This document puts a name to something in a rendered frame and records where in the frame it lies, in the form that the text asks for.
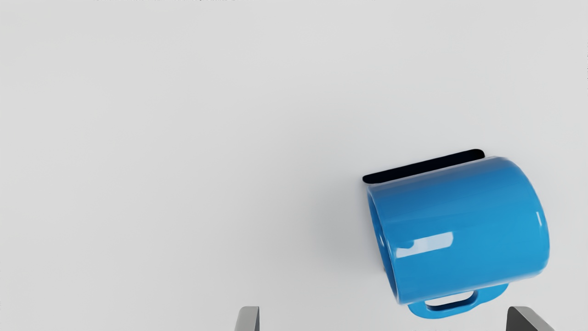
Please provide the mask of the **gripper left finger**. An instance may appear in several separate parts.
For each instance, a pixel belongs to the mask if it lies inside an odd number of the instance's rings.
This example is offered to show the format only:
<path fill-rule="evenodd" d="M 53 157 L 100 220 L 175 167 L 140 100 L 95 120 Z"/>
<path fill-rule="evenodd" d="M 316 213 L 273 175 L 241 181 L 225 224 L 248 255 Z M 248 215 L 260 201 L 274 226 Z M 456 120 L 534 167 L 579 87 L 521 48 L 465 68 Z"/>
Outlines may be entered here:
<path fill-rule="evenodd" d="M 259 306 L 244 306 L 237 315 L 234 331 L 259 331 Z"/>

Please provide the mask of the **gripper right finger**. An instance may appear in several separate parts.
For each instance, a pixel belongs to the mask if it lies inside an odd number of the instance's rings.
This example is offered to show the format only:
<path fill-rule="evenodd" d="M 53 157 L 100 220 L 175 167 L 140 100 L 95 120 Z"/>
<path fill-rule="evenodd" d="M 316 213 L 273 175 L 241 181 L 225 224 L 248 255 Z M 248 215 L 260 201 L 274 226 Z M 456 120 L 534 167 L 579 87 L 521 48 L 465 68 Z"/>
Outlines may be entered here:
<path fill-rule="evenodd" d="M 541 316 L 527 306 L 508 308 L 506 331 L 555 331 Z"/>

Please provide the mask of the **blue glossy mug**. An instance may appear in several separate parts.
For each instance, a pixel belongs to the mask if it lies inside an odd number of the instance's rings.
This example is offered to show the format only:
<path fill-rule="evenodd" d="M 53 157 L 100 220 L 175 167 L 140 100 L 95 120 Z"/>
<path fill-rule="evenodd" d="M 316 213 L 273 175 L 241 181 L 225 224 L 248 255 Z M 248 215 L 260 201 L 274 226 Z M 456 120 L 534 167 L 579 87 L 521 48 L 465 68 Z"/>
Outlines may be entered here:
<path fill-rule="evenodd" d="M 509 159 L 485 157 L 366 191 L 393 295 L 420 318 L 468 312 L 548 264 L 542 204 Z"/>

